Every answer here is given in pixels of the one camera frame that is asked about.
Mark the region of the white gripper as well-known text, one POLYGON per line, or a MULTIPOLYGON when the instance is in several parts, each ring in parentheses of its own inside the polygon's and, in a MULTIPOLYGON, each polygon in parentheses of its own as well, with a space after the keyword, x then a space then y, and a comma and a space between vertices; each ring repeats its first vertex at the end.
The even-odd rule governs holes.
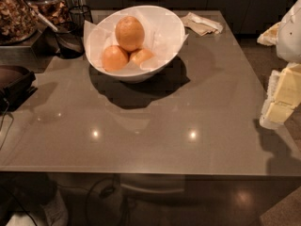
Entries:
POLYGON ((301 104, 301 0, 257 38, 265 46, 276 45, 277 56, 289 63, 281 72, 273 70, 267 98, 261 109, 260 125, 276 130, 301 104))

